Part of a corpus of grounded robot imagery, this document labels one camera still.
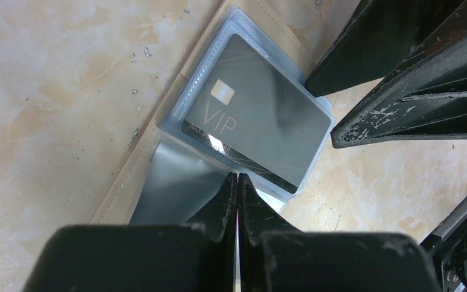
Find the black credit card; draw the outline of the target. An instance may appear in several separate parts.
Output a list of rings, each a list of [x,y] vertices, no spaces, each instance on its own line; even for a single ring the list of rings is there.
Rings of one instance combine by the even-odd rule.
[[[181,130],[295,194],[332,122],[306,91],[234,34],[214,62]]]

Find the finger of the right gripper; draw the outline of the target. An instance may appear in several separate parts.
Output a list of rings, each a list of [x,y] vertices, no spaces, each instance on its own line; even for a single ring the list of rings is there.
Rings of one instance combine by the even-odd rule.
[[[325,96],[383,78],[461,4],[461,1],[360,1],[305,82]]]
[[[467,1],[331,131],[334,148],[467,139]]]

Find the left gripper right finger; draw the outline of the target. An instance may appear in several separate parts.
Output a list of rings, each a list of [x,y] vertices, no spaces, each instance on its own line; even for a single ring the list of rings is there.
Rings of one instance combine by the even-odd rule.
[[[238,177],[237,204],[241,290],[300,291],[292,260],[279,264],[278,258],[285,248],[296,248],[302,232],[259,196],[246,173]]]

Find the beige card holder wallet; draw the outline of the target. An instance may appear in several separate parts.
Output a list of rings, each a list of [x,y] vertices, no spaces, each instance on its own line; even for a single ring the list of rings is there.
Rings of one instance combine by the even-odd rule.
[[[276,212],[326,143],[331,104],[304,86],[308,51],[266,1],[224,1],[92,217],[181,223],[229,172]]]

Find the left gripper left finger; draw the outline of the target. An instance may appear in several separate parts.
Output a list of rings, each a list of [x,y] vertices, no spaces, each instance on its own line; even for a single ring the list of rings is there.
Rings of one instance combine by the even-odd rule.
[[[188,220],[202,227],[198,291],[235,290],[237,184],[237,174],[229,173],[216,195]]]

